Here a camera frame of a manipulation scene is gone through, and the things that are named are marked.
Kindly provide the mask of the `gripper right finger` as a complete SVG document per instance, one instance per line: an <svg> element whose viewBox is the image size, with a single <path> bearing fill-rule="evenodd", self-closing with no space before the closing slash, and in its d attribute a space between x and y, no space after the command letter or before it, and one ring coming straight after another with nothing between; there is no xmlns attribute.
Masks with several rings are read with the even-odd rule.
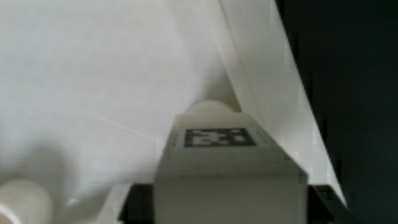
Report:
<svg viewBox="0 0 398 224"><path fill-rule="evenodd" d="M349 224L349 209L327 185L308 187L308 224Z"/></svg>

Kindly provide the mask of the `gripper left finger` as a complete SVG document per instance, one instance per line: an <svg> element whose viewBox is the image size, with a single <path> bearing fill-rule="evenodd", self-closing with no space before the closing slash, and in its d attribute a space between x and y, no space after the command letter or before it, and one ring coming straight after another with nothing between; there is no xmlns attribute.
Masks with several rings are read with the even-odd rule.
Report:
<svg viewBox="0 0 398 224"><path fill-rule="evenodd" d="M100 224L123 224L123 222L119 221L119 215L132 186L134 184L118 184L111 189L103 208L100 211Z"/></svg>

